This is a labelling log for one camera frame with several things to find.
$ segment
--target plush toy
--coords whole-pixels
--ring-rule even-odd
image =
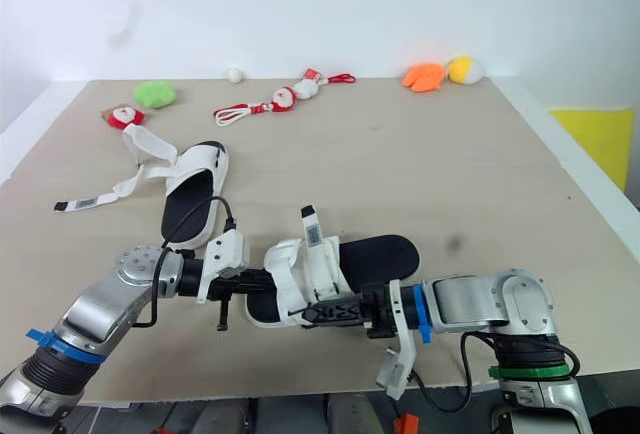
[[[111,127],[123,130],[129,124],[142,124],[144,113],[127,104],[119,104],[102,112],[102,118]]]
[[[444,67],[440,64],[419,64],[409,69],[409,73],[403,79],[402,85],[411,88],[415,92],[432,91],[440,89],[440,83],[444,79]]]
[[[243,102],[235,106],[225,107],[214,111],[213,118],[218,126],[223,127],[252,114],[289,111],[293,109],[297,100],[310,99],[315,96],[320,86],[340,82],[352,84],[356,82],[356,78],[351,74],[322,78],[318,71],[307,69],[303,78],[292,87],[284,86],[274,92],[270,102]]]
[[[460,56],[449,63],[447,75],[458,84],[475,84],[484,77],[484,69],[472,57]]]
[[[160,109],[176,100],[176,90],[168,81],[149,81],[136,86],[133,97],[144,107]]]

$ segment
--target red and white toy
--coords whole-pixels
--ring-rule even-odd
[[[103,117],[111,127],[123,130],[129,124],[142,124],[144,113],[126,104],[109,109],[103,113]]]
[[[281,87],[274,92],[271,102],[236,104],[214,111],[213,117],[218,126],[224,127],[252,114],[289,111],[293,109],[298,99],[310,99],[315,96],[320,86],[340,82],[353,84],[356,82],[356,78],[351,74],[322,78],[318,71],[307,69],[300,82],[294,84],[293,87]]]

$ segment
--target white bracket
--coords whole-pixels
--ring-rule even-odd
[[[387,396],[397,401],[407,388],[409,374],[411,374],[413,363],[416,360],[416,344],[404,317],[400,281],[398,279],[394,279],[389,283],[389,296],[391,298],[393,319],[396,323],[398,339],[400,340],[400,352],[395,352],[391,348],[386,350],[376,383],[386,388]]]
[[[204,254],[202,277],[198,287],[198,304],[207,302],[209,285],[216,277],[229,278],[249,266],[249,243],[236,229],[209,241]]]

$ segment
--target green plush toy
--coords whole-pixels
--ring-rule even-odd
[[[144,107],[160,109],[176,100],[176,90],[168,81],[149,81],[136,86],[133,97]]]

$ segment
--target orange object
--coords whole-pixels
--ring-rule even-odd
[[[393,434],[418,434],[420,418],[413,414],[405,414],[393,420]]]
[[[409,69],[409,73],[402,80],[402,85],[410,87],[415,92],[440,89],[445,72],[444,66],[440,64],[419,64]]]

